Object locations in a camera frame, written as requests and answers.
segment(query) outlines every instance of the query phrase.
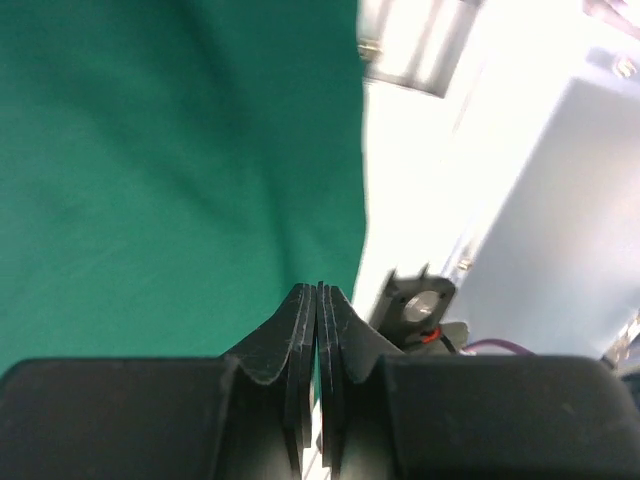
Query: green fabric backdrop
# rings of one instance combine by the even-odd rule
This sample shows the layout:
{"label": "green fabric backdrop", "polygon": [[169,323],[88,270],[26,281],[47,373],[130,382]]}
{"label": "green fabric backdrop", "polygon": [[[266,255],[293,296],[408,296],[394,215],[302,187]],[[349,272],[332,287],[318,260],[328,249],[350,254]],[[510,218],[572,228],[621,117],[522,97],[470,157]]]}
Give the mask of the green fabric backdrop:
{"label": "green fabric backdrop", "polygon": [[364,237],[356,1],[0,3],[0,372],[215,355]]}

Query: screw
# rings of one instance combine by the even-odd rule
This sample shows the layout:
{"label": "screw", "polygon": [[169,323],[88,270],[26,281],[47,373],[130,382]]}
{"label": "screw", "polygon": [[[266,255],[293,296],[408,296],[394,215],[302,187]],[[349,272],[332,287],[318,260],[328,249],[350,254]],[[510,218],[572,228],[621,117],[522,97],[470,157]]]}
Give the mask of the screw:
{"label": "screw", "polygon": [[462,270],[463,272],[468,271],[473,266],[473,262],[469,258],[463,258],[458,262],[458,270]]}
{"label": "screw", "polygon": [[627,57],[620,57],[613,64],[613,73],[621,78],[631,78],[637,71],[636,66]]}
{"label": "screw", "polygon": [[371,38],[362,38],[358,42],[358,53],[365,62],[373,62],[382,53],[380,42]]}

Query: wire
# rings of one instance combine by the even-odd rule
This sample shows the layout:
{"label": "wire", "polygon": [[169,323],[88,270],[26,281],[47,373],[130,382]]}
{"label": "wire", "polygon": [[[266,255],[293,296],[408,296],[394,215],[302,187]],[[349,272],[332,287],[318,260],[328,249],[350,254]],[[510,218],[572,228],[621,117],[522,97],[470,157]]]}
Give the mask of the wire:
{"label": "wire", "polygon": [[478,340],[477,342],[470,343],[461,350],[461,353],[472,353],[481,347],[498,347],[503,350],[507,350],[515,355],[535,355],[531,350],[524,348],[517,343],[510,342],[509,340],[502,340],[499,338],[487,338],[485,340]]}
{"label": "wire", "polygon": [[447,337],[444,333],[442,335],[440,335],[440,341],[447,348],[447,351],[451,355],[457,355],[458,354],[458,350],[456,350],[456,347],[453,346],[453,343],[451,342],[451,340],[449,340],[449,337]]}

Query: green cloth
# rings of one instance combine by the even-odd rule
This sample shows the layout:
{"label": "green cloth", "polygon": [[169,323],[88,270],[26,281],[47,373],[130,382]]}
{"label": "green cloth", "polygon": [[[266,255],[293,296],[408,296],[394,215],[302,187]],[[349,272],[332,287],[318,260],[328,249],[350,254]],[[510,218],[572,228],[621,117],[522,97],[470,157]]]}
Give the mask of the green cloth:
{"label": "green cloth", "polygon": [[364,238],[355,0],[0,4],[0,372],[217,355]]}

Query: purple cable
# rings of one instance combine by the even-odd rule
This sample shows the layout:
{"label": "purple cable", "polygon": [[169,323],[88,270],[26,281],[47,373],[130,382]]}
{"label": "purple cable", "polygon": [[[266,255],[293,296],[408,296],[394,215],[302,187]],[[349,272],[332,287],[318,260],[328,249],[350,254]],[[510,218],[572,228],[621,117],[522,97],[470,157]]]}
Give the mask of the purple cable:
{"label": "purple cable", "polygon": [[535,355],[531,350],[528,350],[517,343],[510,342],[509,340],[502,340],[499,338],[487,338],[485,340],[478,340],[477,342],[470,343],[462,349],[463,352],[469,353],[477,350],[479,347],[499,347],[515,355]]}

